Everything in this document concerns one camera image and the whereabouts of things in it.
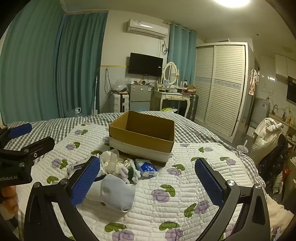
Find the gray checkered bedsheet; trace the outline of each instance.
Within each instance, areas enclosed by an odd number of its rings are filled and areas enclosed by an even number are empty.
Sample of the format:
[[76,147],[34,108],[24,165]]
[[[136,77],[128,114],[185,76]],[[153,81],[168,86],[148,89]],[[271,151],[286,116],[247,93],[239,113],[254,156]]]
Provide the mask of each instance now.
[[[240,154],[235,148],[224,143],[216,134],[209,131],[208,129],[184,118],[183,116],[177,114],[168,114],[159,111],[148,111],[145,114],[154,115],[166,119],[173,120],[175,122],[175,142],[185,142],[185,143],[207,143],[207,142],[217,142],[222,144],[226,149],[234,152],[244,163],[247,173],[253,183],[260,183],[265,187],[264,181],[258,175],[258,171],[255,167],[253,160],[243,154]],[[87,117],[77,117],[77,118],[61,118],[47,121],[37,121],[32,123],[33,130],[31,133],[11,140],[6,149],[20,150],[22,147],[29,145],[37,140],[51,136],[54,138],[57,144],[78,124],[83,122],[92,122],[99,125],[108,126],[114,119],[116,119],[121,114],[119,113],[103,113],[99,115],[91,115]],[[24,122],[15,122],[10,124],[8,127],[16,127]],[[24,215],[18,213],[19,220],[19,238],[22,240],[22,230]]]

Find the faucet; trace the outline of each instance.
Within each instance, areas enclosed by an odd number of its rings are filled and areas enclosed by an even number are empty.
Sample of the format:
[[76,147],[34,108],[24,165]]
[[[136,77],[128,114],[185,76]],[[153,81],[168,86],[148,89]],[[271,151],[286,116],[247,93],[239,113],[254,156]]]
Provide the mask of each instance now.
[[277,106],[277,104],[275,104],[274,105],[274,108],[272,109],[272,112],[271,112],[271,114],[272,115],[275,115],[276,113],[274,112],[274,109],[276,108],[276,112],[279,112],[279,109],[278,109],[278,106]]

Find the teal curtain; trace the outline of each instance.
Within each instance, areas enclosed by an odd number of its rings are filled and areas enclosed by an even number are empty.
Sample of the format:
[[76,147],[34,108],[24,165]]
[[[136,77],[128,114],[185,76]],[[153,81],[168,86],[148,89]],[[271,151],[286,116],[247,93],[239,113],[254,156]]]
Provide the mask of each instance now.
[[59,117],[53,69],[63,14],[59,0],[31,0],[10,24],[0,56],[4,123]]
[[107,16],[107,12],[99,12],[65,15],[63,18],[55,68],[60,117],[77,107],[83,115],[90,115],[94,108]]
[[174,62],[180,70],[179,83],[184,78],[189,84],[194,83],[195,61],[196,32],[171,24],[168,62]]

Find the finger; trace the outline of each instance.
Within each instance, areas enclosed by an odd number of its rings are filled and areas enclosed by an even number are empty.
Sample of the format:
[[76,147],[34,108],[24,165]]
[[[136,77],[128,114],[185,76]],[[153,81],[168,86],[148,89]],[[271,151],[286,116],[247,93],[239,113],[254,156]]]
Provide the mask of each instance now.
[[17,214],[17,212],[18,212],[18,204],[16,204],[12,208],[9,208],[8,212],[11,213],[11,214]]
[[14,207],[17,204],[17,194],[15,194],[13,197],[6,198],[2,204],[6,209]]
[[16,193],[16,186],[4,187],[2,188],[2,195],[4,197],[12,197]]

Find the blue gripper pad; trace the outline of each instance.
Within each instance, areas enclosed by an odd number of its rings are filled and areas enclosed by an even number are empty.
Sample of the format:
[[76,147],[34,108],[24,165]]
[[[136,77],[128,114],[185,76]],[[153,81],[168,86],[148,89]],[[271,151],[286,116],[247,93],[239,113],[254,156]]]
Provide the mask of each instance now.
[[31,131],[32,131],[32,126],[30,123],[27,123],[27,124],[12,128],[8,133],[8,137],[11,139],[15,139],[22,135],[28,134]]
[[195,162],[195,173],[202,183],[212,203],[216,206],[223,206],[222,188],[214,179],[208,168],[202,163],[200,159]]
[[71,189],[71,202],[73,206],[83,202],[83,199],[85,198],[99,171],[100,159],[94,157],[92,162],[84,170],[83,174]]

